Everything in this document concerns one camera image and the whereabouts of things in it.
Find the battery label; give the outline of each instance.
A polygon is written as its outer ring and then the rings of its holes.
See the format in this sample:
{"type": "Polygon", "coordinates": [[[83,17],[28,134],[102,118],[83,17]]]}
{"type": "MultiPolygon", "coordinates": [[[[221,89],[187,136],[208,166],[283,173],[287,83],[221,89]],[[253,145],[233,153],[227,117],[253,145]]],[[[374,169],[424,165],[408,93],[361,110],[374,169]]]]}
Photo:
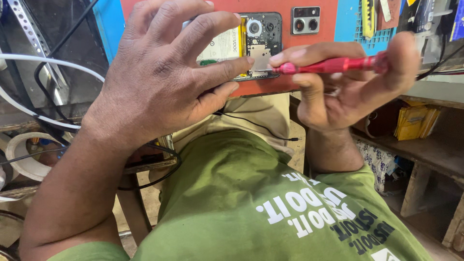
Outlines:
{"type": "Polygon", "coordinates": [[[197,57],[197,63],[214,60],[221,62],[240,57],[240,28],[236,27],[213,38],[206,49],[197,57]]]}

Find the smartphone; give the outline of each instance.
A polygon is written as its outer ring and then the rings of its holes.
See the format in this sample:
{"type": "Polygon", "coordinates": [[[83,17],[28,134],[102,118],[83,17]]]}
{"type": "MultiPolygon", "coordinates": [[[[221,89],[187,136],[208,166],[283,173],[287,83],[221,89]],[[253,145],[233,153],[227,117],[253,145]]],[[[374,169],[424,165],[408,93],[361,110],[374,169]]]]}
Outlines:
{"type": "Polygon", "coordinates": [[[216,36],[198,56],[197,63],[208,64],[250,56],[255,64],[234,81],[278,77],[278,74],[256,72],[266,69],[269,58],[282,51],[282,16],[277,12],[240,13],[242,23],[216,36]]]}

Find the stacked packets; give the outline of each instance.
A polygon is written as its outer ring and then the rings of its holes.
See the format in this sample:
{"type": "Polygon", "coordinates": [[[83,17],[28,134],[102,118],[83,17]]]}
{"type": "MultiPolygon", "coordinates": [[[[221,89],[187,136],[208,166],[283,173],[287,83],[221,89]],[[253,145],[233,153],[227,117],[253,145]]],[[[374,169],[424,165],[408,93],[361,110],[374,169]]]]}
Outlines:
{"type": "Polygon", "coordinates": [[[433,130],[440,114],[440,107],[413,101],[406,102],[411,107],[400,110],[395,137],[398,140],[426,138],[433,130]]]}

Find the man's leg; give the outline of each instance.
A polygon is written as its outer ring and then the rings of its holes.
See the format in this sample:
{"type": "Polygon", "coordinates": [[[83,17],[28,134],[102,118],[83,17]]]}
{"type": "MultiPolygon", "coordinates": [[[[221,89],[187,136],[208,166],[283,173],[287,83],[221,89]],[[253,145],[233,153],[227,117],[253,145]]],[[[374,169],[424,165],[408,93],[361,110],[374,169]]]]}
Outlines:
{"type": "MultiPolygon", "coordinates": [[[[289,97],[289,93],[282,93],[253,98],[238,98],[227,101],[224,113],[266,126],[276,136],[288,138],[290,131],[289,97]]],[[[177,151],[180,151],[190,141],[198,137],[208,133],[234,129],[249,131],[265,140],[274,149],[283,151],[290,156],[294,153],[293,149],[287,147],[288,141],[272,136],[266,129],[245,120],[224,115],[210,115],[203,121],[174,133],[174,147],[177,151]]]]}

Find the forearm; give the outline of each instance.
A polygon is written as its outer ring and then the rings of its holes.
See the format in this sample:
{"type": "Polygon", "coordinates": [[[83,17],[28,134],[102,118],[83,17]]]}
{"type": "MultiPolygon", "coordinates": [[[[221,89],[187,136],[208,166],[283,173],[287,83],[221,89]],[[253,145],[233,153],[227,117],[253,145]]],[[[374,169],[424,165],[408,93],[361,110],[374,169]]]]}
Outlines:
{"type": "MultiPolygon", "coordinates": [[[[117,141],[102,142],[93,137],[85,129],[80,131],[42,182],[27,212],[20,241],[23,258],[37,247],[72,239],[97,226],[116,229],[112,208],[131,152],[119,149],[117,141]]],[[[108,233],[100,237],[101,241],[112,240],[108,233]]]]}
{"type": "Polygon", "coordinates": [[[306,155],[319,174],[356,171],[364,164],[348,128],[324,133],[309,129],[306,155]]]}

